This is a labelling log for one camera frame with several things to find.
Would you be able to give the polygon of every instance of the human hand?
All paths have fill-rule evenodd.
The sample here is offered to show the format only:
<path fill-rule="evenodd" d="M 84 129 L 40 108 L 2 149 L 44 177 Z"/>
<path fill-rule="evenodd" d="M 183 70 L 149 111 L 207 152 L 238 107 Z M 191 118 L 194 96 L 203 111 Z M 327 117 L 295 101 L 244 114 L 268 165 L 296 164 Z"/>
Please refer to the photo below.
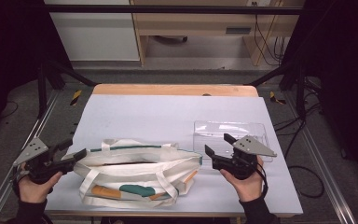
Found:
<path fill-rule="evenodd" d="M 259 156 L 257 156 L 257 162 L 263 166 L 263 161 Z M 257 172 L 254 172 L 251 176 L 244 180 L 235 178 L 234 175 L 224 169 L 220 170 L 220 173 L 237 191 L 241 202 L 250 202 L 261 196 L 263 178 Z"/>
<path fill-rule="evenodd" d="M 20 199 L 24 203 L 42 203 L 48 197 L 48 192 L 60 180 L 62 172 L 58 172 L 51 179 L 38 185 L 30 179 L 28 175 L 23 177 L 19 182 Z"/>

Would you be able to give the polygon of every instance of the person's left hand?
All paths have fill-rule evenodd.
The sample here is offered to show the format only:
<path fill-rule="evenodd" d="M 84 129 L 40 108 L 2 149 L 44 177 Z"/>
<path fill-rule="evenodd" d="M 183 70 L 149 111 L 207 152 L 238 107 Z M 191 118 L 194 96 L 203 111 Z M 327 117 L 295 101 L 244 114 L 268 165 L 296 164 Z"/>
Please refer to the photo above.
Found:
<path fill-rule="evenodd" d="M 58 172 L 42 185 L 32 182 L 28 175 L 23 177 L 19 182 L 21 201 L 24 203 L 43 203 L 48 197 L 48 192 L 57 184 L 61 176 L 62 172 Z"/>

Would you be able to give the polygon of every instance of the silver bracket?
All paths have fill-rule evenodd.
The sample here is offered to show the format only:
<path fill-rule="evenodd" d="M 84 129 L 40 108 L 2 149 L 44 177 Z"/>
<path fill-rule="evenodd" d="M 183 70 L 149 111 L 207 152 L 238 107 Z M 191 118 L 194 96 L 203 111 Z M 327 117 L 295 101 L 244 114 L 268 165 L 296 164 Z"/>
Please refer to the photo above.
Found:
<path fill-rule="evenodd" d="M 34 138 L 28 143 L 20 156 L 13 162 L 13 166 L 18 166 L 25 161 L 33 159 L 47 150 L 48 147 L 39 138 Z"/>
<path fill-rule="evenodd" d="M 274 151 L 269 147 L 264 146 L 252 136 L 244 136 L 232 146 L 248 154 L 277 157 L 277 154 Z"/>

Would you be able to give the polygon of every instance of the table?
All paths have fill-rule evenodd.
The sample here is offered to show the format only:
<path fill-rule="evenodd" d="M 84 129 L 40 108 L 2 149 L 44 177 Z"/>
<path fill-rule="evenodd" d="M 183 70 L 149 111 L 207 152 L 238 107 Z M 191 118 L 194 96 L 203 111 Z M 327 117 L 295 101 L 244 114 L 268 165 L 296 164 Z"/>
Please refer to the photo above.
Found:
<path fill-rule="evenodd" d="M 278 154 L 273 162 L 265 163 L 269 211 L 279 217 L 302 214 L 266 105 L 254 87 L 98 85 L 84 109 L 68 153 L 100 147 L 104 138 L 132 138 L 153 144 L 177 142 L 180 148 L 191 149 L 194 121 L 200 119 L 263 123 L 269 146 Z M 190 192 L 180 196 L 173 206 L 130 210 L 82 204 L 78 195 L 82 177 L 72 172 L 64 175 L 49 194 L 46 210 L 51 215 L 90 217 L 244 216 L 235 189 L 218 171 L 201 169 L 194 180 Z"/>

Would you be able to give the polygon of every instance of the black sleeve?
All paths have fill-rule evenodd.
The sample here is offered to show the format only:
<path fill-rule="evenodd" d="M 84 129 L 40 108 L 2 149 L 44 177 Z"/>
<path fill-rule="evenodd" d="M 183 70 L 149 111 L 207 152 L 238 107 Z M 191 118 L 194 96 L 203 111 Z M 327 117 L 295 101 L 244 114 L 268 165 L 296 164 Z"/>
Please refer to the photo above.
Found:
<path fill-rule="evenodd" d="M 279 224 L 280 220 L 269 212 L 269 208 L 260 197 L 253 201 L 244 203 L 240 201 L 246 215 L 246 224 Z"/>
<path fill-rule="evenodd" d="M 45 212 L 48 200 L 43 203 L 24 203 L 19 200 L 19 210 L 13 224 L 38 224 L 45 223 L 42 221 L 42 216 Z"/>

